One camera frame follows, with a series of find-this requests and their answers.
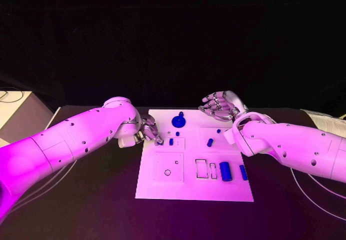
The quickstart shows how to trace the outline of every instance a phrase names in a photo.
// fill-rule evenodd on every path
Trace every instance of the black tabletop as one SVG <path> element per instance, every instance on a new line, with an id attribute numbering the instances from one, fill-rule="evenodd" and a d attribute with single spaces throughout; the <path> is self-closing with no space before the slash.
<path id="1" fill-rule="evenodd" d="M 51 125 L 91 108 L 64 106 Z M 137 109 L 145 114 L 150 108 Z M 250 110 L 269 114 L 279 123 L 316 128 L 300 110 Z M 0 239 L 346 239 L 346 221 L 315 206 L 299 189 L 290 168 L 271 156 L 243 156 L 254 202 L 160 200 L 136 199 L 142 152 L 143 143 L 120 149 L 113 139 L 81 158 L 55 188 L 8 216 Z M 345 199 L 332 195 L 307 174 L 295 173 L 310 198 L 345 218 Z M 318 179 L 346 195 L 345 183 Z"/>

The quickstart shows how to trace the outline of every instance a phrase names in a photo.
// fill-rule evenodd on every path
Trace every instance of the small blue piece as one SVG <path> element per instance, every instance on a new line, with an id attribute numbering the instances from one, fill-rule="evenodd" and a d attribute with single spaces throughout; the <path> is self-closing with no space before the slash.
<path id="1" fill-rule="evenodd" d="M 186 119 L 185 119 L 183 116 L 185 116 L 185 114 L 183 114 L 183 112 L 181 112 L 179 116 L 175 116 L 173 119 L 172 119 L 172 125 L 176 128 L 182 128 L 186 125 Z"/>
<path id="2" fill-rule="evenodd" d="M 224 182 L 233 181 L 230 163 L 227 161 L 220 163 L 221 178 Z"/>
<path id="3" fill-rule="evenodd" d="M 209 138 L 207 146 L 208 146 L 208 147 L 211 147 L 211 146 L 212 146 L 212 144 L 214 144 L 214 139 L 212 139 L 212 138 Z"/>
<path id="4" fill-rule="evenodd" d="M 244 165 L 240 165 L 240 171 L 241 171 L 243 180 L 247 181 L 248 180 L 248 175 L 247 175 L 247 172 L 245 172 Z"/>

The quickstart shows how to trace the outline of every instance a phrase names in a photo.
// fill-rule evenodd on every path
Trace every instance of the robotic hand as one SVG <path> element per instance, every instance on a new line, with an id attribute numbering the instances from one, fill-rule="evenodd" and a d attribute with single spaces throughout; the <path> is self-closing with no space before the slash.
<path id="1" fill-rule="evenodd" d="M 72 116 L 45 131 L 0 148 L 0 223 L 31 186 L 119 139 L 122 148 L 145 139 L 163 143 L 156 120 L 140 116 L 132 101 L 114 97 L 103 107 Z"/>
<path id="2" fill-rule="evenodd" d="M 208 103 L 199 110 L 208 116 L 234 121 L 224 136 L 244 155 L 269 154 L 284 166 L 346 183 L 346 138 L 250 112 L 233 91 L 215 92 L 202 101 Z"/>

